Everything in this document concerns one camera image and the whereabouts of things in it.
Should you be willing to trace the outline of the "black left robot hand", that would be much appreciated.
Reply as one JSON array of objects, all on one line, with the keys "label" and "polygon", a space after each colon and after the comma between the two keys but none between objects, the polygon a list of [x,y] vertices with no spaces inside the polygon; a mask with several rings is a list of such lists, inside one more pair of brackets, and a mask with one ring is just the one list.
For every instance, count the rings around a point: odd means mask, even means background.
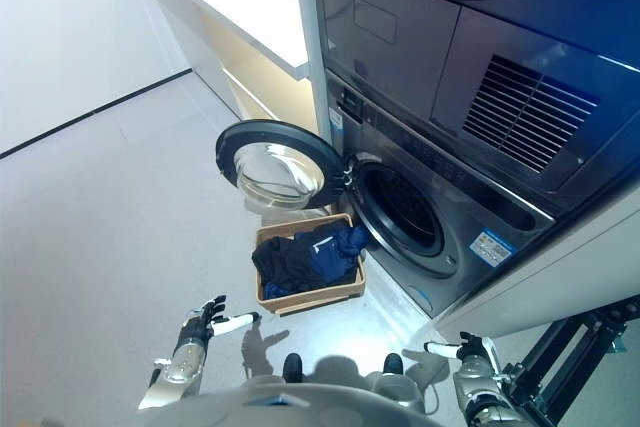
[{"label": "black left robot hand", "polygon": [[199,309],[191,310],[181,327],[176,346],[190,342],[207,346],[212,337],[250,326],[261,318],[257,312],[225,316],[225,302],[226,295],[219,295],[206,301]]}]

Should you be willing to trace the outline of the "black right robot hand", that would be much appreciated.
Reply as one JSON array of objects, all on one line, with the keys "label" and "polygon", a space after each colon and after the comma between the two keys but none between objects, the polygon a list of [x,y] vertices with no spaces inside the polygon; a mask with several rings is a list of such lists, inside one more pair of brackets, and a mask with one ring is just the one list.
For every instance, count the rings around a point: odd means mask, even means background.
[{"label": "black right robot hand", "polygon": [[430,354],[438,355],[449,359],[464,361],[467,357],[480,356],[487,357],[486,349],[482,343],[482,338],[469,332],[461,332],[460,344],[444,344],[438,342],[425,342],[424,350]]}]

